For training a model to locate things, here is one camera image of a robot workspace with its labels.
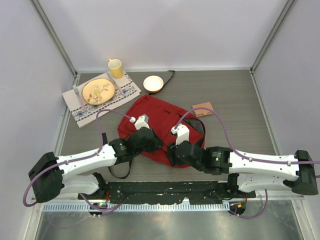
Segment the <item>red student backpack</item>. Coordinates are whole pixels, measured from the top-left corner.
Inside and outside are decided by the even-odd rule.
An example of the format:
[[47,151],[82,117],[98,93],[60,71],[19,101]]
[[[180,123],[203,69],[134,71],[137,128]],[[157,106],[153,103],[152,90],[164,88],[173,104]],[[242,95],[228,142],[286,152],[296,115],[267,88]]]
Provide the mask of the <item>red student backpack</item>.
[[[157,151],[143,152],[142,155],[170,167],[171,164],[167,158],[167,146],[176,141],[176,138],[171,133],[171,129],[186,112],[183,108],[151,95],[146,94],[137,99],[126,114],[130,117],[147,115],[149,117],[148,125],[154,130],[156,136],[164,142],[164,146]],[[190,113],[184,118],[182,124],[186,125],[189,129],[189,141],[203,148],[206,134],[203,122]]]

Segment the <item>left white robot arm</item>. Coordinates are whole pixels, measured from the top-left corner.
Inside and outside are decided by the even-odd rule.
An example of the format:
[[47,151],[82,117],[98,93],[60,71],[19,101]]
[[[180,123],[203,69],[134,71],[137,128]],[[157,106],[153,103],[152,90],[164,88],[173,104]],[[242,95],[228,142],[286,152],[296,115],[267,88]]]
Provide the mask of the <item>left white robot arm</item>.
[[105,133],[101,138],[102,147],[94,150],[69,156],[45,153],[28,173],[28,188],[33,190],[36,202],[45,203],[60,194],[75,193],[76,190],[100,200],[106,195],[106,186],[95,176],[83,176],[84,172],[131,162],[142,152],[153,153],[164,145],[154,130],[147,127],[110,142],[106,142]]

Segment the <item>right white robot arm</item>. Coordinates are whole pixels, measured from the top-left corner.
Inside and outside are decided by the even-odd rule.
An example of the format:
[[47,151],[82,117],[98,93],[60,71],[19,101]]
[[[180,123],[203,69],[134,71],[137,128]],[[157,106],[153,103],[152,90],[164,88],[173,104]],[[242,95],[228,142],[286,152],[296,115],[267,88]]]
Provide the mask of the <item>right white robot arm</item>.
[[229,147],[202,148],[189,141],[167,146],[173,167],[184,164],[213,176],[226,174],[226,193],[233,198],[256,190],[291,190],[298,195],[319,193],[315,162],[305,150],[289,155],[263,155]]

